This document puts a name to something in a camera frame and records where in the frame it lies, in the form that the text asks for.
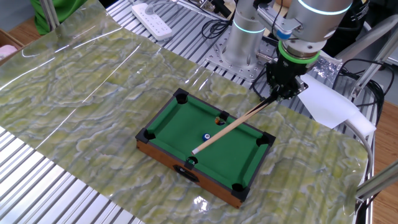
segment pink object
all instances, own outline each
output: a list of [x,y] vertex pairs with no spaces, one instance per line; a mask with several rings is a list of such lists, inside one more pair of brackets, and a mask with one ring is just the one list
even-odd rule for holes
[[5,46],[0,47],[0,60],[16,51],[17,51],[17,49],[11,45],[5,45]]

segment cue stick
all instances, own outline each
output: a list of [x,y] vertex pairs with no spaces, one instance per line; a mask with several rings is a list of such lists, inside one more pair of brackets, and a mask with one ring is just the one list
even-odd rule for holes
[[247,121],[249,118],[254,116],[256,113],[258,113],[260,110],[264,109],[266,106],[270,105],[272,102],[274,102],[277,99],[276,96],[270,96],[267,99],[265,99],[263,102],[259,103],[257,106],[254,108],[250,109],[248,112],[246,112],[243,116],[229,124],[227,127],[219,131],[217,134],[215,134],[213,137],[211,137],[209,140],[205,141],[202,143],[200,146],[195,148],[191,153],[194,156],[198,152],[204,150],[207,146],[210,144],[214,143],[215,141],[219,140],[219,138],[223,137],[225,134],[228,132],[232,131],[234,128],[238,127],[240,124],[243,122]]

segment marble-patterned sheet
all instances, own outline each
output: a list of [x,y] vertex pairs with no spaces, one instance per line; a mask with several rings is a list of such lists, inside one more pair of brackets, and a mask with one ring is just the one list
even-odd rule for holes
[[366,151],[273,104],[249,123],[277,137],[237,210],[136,149],[178,88],[241,116],[256,95],[120,28],[89,0],[0,67],[0,126],[145,223],[351,223]]

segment power strip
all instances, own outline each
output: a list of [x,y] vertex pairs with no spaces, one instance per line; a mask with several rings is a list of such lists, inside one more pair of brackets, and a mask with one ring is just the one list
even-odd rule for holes
[[149,30],[156,40],[167,40],[173,36],[170,27],[156,14],[148,15],[145,9],[148,7],[146,3],[137,4],[132,6],[132,13],[138,20]]

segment wooden floor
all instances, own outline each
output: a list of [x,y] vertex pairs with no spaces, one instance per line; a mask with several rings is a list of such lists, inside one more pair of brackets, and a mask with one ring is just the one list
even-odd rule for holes
[[41,37],[39,32],[37,32],[34,17],[19,24],[8,33],[25,45]]
[[[40,38],[31,18],[9,32],[23,44]],[[376,131],[375,174],[398,159],[398,107],[385,102]],[[382,191],[374,199],[373,223],[398,223],[398,183]]]

